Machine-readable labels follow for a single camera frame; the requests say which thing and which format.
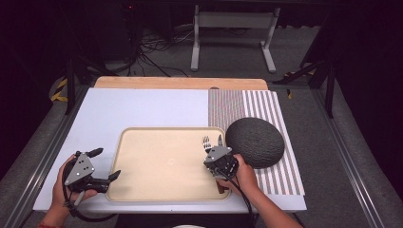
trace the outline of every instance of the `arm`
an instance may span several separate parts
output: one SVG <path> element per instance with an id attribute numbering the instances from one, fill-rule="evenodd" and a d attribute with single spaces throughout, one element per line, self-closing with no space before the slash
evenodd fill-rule
<path id="1" fill-rule="evenodd" d="M 253 168 L 246 164 L 241 155 L 234 155 L 240 163 L 240 168 L 237 173 L 238 185 L 246 197 L 250 200 L 252 205 L 260 213 L 263 218 L 264 224 L 270 228 L 287 227 L 287 228 L 300 228 L 301 226 L 277 207 L 264 193 L 259 189 L 258 181 L 256 179 L 255 171 Z M 219 184 L 230 188 L 238 196 L 240 192 L 230 182 L 225 180 L 218 180 Z"/>
<path id="2" fill-rule="evenodd" d="M 38 227 L 62 227 L 70 214 L 68 208 L 64 206 L 65 197 L 63 195 L 62 188 L 62 176 L 63 170 L 66 164 L 74 158 L 72 155 L 68 160 L 59 168 L 59 174 L 57 175 L 57 180 L 53 185 L 53 198 L 51 205 L 42 219 L 40 225 Z M 78 198 L 78 193 L 73 193 L 71 198 L 76 200 Z M 86 200 L 90 197 L 97 195 L 97 191 L 95 190 L 87 190 L 83 200 Z"/>

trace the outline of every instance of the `human hand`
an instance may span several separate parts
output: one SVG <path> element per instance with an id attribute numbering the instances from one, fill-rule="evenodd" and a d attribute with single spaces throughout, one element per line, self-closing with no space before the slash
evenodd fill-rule
<path id="1" fill-rule="evenodd" d="M 63 165 L 59 168 L 59 173 L 57 175 L 57 180 L 53 185 L 53 198 L 52 198 L 52 203 L 50 207 L 63 207 L 64 203 L 65 203 L 65 196 L 63 195 L 63 187 L 65 187 L 62 184 L 63 181 L 63 171 L 65 169 L 65 166 L 67 165 L 68 162 L 70 162 L 71 160 L 74 159 L 74 155 L 71 155 L 66 161 L 65 163 L 63 163 Z M 70 190 L 66 187 L 67 189 L 67 195 L 70 196 Z M 98 194 L 97 191 L 95 190 L 87 190 L 85 192 L 85 195 L 83 197 L 82 200 L 86 200 L 88 198 L 94 197 Z M 71 194 L 71 200 L 75 201 L 77 200 L 79 196 L 79 193 L 75 193 L 73 192 Z"/>
<path id="2" fill-rule="evenodd" d="M 238 168 L 236 178 L 233 178 L 233 181 L 240 187 L 246 196 L 253 194 L 255 191 L 260 191 L 258 180 L 256 179 L 256 174 L 252 166 L 245 163 L 242 155 L 236 154 L 234 157 L 238 160 L 240 167 Z M 217 179 L 217 182 L 223 187 L 230 188 L 240 196 L 240 191 L 230 181 Z"/>
<path id="3" fill-rule="evenodd" d="M 42 219 L 41 224 L 45 224 L 47 226 L 62 226 L 69 215 L 68 208 L 64 206 L 65 204 L 65 196 L 63 194 L 63 188 L 65 187 L 62 185 L 63 182 L 63 171 L 65 166 L 68 162 L 74 159 L 74 155 L 71 155 L 65 163 L 59 168 L 59 173 L 57 175 L 57 180 L 53 185 L 53 192 L 52 192 L 52 201 L 51 205 L 48 209 L 47 214 Z M 67 195 L 70 195 L 70 190 L 66 187 Z M 98 194 L 95 190 L 87 190 L 82 200 L 86 200 L 88 198 L 94 197 Z M 77 200 L 79 193 L 72 193 L 71 200 Z"/>

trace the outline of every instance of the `metal frame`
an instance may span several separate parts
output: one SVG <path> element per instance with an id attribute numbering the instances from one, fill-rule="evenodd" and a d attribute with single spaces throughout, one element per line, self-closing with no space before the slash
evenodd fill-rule
<path id="1" fill-rule="evenodd" d="M 88 85 L 82 85 L 79 89 L 77 89 L 75 106 L 71 108 L 69 115 L 66 115 L 60 123 L 60 126 L 57 132 L 54 134 L 47 151 L 38 164 L 38 167 L 35 169 L 35 171 L 33 171 L 27 187 L 25 188 L 20 199 L 15 203 L 15 207 L 11 211 L 5 227 L 19 227 L 24 218 L 29 214 L 29 211 L 32 210 L 31 205 L 35 202 L 35 199 L 38 196 L 43 183 L 45 182 L 48 172 L 53 165 L 60 149 L 62 148 L 68 131 L 70 130 L 75 116 L 80 109 L 81 103 L 86 96 L 88 88 Z"/>
<path id="2" fill-rule="evenodd" d="M 195 7 L 194 17 L 194 35 L 192 61 L 190 69 L 197 71 L 199 69 L 200 54 L 200 27 L 205 28 L 250 28 L 250 29 L 268 29 L 267 38 L 261 41 L 261 50 L 270 73 L 276 72 L 276 67 L 270 53 L 269 46 L 276 28 L 280 8 L 275 8 L 274 12 L 268 13 L 245 13 L 245 12 L 211 12 L 199 11 L 199 6 Z"/>
<path id="3" fill-rule="evenodd" d="M 368 220 L 370 227 L 384 228 L 385 225 L 383 224 L 382 219 L 380 218 L 374 206 L 373 200 L 371 199 L 371 196 L 367 190 L 367 187 L 365 186 L 364 181 L 362 180 L 361 176 L 358 173 L 353 158 L 350 156 L 350 152 L 345 142 L 343 141 L 343 138 L 341 137 L 341 133 L 337 128 L 335 120 L 328 117 L 327 108 L 323 105 L 324 99 L 322 94 L 318 89 L 313 89 L 311 91 L 314 95 L 315 102 L 317 103 L 317 106 L 321 111 L 323 119 L 325 120 L 327 126 L 329 127 L 329 131 L 332 133 L 332 136 L 336 143 L 338 156 L 341 159 L 341 163 L 343 164 L 344 170 L 346 171 L 346 174 L 355 191 L 356 197 L 358 198 L 359 203 L 361 204 L 361 207 L 363 209 L 365 217 Z"/>

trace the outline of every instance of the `wooden board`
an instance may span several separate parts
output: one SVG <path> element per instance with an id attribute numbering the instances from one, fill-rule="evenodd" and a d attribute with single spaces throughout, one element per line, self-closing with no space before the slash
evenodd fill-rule
<path id="1" fill-rule="evenodd" d="M 267 90 L 262 79 L 234 78 L 168 78 L 168 77 L 100 77 L 97 88 L 172 88 L 172 89 L 220 89 Z"/>

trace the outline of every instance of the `striped placemat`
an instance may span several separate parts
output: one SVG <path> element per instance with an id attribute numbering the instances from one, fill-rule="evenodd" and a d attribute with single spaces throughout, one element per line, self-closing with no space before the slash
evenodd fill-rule
<path id="1" fill-rule="evenodd" d="M 259 187 L 266 194 L 305 195 L 276 92 L 210 89 L 208 112 L 209 126 L 220 127 L 224 132 L 231 123 L 245 117 L 260 118 L 274 125 L 285 142 L 284 156 L 272 167 L 255 169 Z"/>

